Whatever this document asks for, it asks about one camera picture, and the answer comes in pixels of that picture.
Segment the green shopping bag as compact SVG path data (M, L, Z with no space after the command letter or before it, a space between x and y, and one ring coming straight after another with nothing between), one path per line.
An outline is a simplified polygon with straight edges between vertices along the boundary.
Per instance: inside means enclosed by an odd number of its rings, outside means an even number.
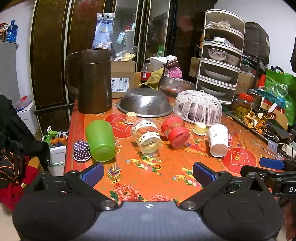
M267 69L264 86L271 91L274 96L285 100L285 116L288 125L295 123L295 77L290 73L282 72L278 66Z

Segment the white tiered dish rack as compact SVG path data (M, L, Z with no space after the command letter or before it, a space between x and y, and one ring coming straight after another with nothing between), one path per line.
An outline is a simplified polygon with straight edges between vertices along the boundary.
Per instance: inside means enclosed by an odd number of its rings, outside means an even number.
M216 97L222 104L234 99L243 57L245 21L222 10L205 11L204 31L196 90Z

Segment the white paper cup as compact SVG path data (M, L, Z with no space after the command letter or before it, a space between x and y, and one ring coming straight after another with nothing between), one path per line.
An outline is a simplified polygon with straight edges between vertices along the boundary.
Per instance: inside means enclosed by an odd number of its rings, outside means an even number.
M207 130L209 150L215 158L222 158L228 152L228 129L225 125L214 124Z

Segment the red polka dot cupcake liner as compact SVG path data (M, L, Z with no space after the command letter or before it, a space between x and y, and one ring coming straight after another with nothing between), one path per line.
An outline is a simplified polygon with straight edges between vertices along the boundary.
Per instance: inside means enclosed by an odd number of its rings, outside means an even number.
M228 147L231 147L232 139L233 139L233 137L230 134L228 134Z

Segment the blue white snack bag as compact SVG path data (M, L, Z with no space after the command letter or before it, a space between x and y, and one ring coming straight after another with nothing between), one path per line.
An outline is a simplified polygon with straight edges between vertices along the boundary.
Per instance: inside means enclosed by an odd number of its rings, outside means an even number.
M113 30L113 13L98 13L94 39L92 43L93 49L107 49L112 47L112 30Z

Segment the white box with bottles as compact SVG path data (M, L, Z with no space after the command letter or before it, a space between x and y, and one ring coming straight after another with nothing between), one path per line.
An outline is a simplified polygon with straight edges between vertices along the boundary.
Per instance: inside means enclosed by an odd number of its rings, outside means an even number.
M67 140L68 131L58 132L48 126L46 134L42 137L42 142L46 142L49 146L49 165L58 165L65 162Z

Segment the dark wooden cabinet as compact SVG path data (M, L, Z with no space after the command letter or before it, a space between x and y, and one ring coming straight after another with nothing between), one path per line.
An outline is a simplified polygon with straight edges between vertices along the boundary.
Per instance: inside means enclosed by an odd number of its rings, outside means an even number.
M198 54L205 11L215 1L36 1L30 40L31 80L37 117L44 133L51 126L69 128L75 96L66 89L64 61L91 48L98 13L113 13L113 37L134 29L138 47L135 69L145 59L177 57L183 77L190 79L191 59Z

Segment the clear cup with cream bands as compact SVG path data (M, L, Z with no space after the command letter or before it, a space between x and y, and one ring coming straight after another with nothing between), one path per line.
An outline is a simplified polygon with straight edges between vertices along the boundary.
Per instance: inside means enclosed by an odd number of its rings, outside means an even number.
M156 154L162 146L158 127L152 119L138 120L132 125L131 134L144 156Z

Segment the steel colander bowl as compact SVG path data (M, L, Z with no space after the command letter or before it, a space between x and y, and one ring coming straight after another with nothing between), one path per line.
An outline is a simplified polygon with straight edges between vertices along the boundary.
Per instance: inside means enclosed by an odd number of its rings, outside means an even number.
M173 111L163 92L140 87L128 90L116 107L123 113L135 112L143 118L160 118Z

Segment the tray of dried orange peels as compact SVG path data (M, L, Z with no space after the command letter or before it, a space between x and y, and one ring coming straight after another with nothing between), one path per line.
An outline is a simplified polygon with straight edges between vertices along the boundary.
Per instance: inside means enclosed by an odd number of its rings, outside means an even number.
M280 128L279 125L275 125L273 119L267 119L264 113L251 111L246 114L238 114L237 111L228 111L227 115L266 143L269 141L289 142L292 137L291 133Z

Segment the large steel basin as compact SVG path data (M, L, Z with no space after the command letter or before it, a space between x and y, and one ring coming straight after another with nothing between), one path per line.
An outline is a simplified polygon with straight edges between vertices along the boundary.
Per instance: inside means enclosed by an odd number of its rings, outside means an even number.
M182 91L195 89L196 85L189 81L170 78L164 75L161 77L158 87L159 91L169 97L176 97Z

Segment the yellow cupcake liner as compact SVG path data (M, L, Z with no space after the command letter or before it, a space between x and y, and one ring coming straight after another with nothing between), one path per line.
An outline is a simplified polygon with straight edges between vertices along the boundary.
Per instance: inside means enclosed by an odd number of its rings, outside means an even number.
M207 133L207 126L202 122L198 122L193 128L193 133L199 136L205 136Z

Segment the glass jar with red lid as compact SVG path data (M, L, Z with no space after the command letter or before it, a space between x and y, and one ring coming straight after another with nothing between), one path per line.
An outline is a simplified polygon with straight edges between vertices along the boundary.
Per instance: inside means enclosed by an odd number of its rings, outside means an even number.
M251 111L254 98L246 93L240 93L232 104L233 115L240 120L244 120L244 116Z

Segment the red cap soda bottle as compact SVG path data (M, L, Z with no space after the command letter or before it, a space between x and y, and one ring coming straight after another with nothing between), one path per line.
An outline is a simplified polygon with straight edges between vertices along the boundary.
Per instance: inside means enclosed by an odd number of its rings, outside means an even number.
M149 60L144 61L143 68L140 72L140 83L145 83L150 78L152 74L151 65Z

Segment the green plastic cup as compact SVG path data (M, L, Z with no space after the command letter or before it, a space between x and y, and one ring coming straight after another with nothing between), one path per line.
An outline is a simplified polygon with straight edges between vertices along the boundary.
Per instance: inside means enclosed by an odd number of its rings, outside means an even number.
M113 129L105 120L92 121L85 129L90 153L98 162L108 162L115 157Z

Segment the blue water bottle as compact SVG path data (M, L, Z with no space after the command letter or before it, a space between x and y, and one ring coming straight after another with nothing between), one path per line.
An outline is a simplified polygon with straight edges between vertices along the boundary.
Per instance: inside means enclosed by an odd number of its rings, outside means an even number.
M6 40L8 42L15 43L17 32L18 32L18 25L15 24L15 20L12 20L6 33Z

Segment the white mesh food cover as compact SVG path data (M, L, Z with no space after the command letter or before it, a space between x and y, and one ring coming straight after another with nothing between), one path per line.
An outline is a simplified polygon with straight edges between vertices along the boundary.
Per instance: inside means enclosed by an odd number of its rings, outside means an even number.
M220 101L203 90L180 92L173 107L174 114L189 123L204 123L206 126L220 124L222 105Z

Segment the brown plastic pitcher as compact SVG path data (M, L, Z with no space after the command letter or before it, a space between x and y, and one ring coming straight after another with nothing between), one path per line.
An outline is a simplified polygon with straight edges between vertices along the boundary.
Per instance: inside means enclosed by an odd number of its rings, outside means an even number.
M77 95L79 112L98 114L112 108L110 56L107 49L87 49L67 56L66 86Z

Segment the purple polka dot cupcake liner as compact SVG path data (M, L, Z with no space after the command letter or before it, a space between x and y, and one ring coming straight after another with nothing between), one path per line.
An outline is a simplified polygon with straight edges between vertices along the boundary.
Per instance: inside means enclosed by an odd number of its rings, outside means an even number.
M85 162L91 158L88 142L77 141L73 145L73 158L78 162Z

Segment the grey refrigerator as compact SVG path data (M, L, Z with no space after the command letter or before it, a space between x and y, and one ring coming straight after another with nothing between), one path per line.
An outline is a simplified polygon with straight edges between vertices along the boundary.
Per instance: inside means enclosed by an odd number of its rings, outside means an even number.
M20 99L16 73L16 50L18 45L1 40L1 94L15 104Z

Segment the clear cup with red bands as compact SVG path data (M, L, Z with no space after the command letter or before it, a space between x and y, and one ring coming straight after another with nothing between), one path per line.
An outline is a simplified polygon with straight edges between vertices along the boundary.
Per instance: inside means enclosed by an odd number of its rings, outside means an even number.
M185 123L177 115L167 117L161 124L161 131L174 148L182 148L186 146L190 138Z

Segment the cardboard box with label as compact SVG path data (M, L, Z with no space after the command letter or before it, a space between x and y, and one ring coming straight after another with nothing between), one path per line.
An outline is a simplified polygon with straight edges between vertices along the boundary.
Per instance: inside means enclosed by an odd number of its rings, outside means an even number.
M134 87L134 61L111 61L112 99L121 98Z

